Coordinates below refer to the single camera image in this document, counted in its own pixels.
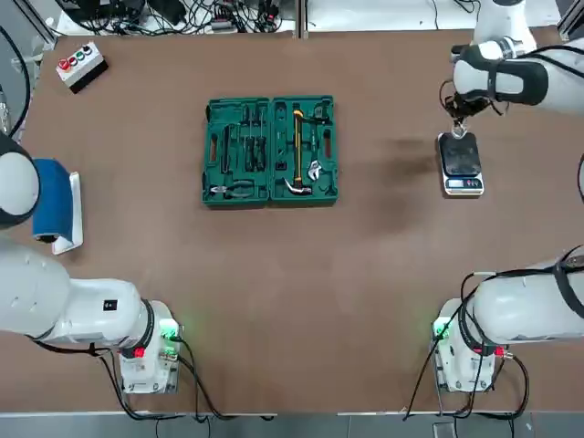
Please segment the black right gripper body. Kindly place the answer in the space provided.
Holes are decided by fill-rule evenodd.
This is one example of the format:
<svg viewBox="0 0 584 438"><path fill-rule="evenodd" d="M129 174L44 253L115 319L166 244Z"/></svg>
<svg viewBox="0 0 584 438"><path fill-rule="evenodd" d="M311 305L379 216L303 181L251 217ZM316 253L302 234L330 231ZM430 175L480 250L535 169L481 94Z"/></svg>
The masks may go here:
<svg viewBox="0 0 584 438"><path fill-rule="evenodd" d="M450 114L478 114L488 107L488 99L465 99L461 94L455 92L449 97Z"/></svg>

